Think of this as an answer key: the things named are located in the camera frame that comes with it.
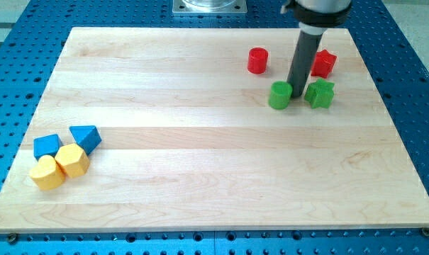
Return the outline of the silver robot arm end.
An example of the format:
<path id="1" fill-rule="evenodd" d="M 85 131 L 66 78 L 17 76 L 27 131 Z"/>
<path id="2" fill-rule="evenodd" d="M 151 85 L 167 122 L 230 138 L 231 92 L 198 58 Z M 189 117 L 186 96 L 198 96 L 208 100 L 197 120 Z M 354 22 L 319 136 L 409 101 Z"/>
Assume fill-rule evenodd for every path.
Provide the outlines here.
<path id="1" fill-rule="evenodd" d="M 280 14 L 292 11 L 302 32 L 322 35 L 328 28 L 342 25 L 352 8 L 352 0 L 288 0 Z"/>

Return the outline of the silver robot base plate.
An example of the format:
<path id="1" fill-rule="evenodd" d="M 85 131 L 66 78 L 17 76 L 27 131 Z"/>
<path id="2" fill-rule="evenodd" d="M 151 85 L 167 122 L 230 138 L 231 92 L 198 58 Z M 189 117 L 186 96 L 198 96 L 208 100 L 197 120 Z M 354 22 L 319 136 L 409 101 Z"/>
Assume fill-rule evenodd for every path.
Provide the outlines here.
<path id="1" fill-rule="evenodd" d="M 173 0 L 172 13 L 247 13 L 246 0 Z"/>

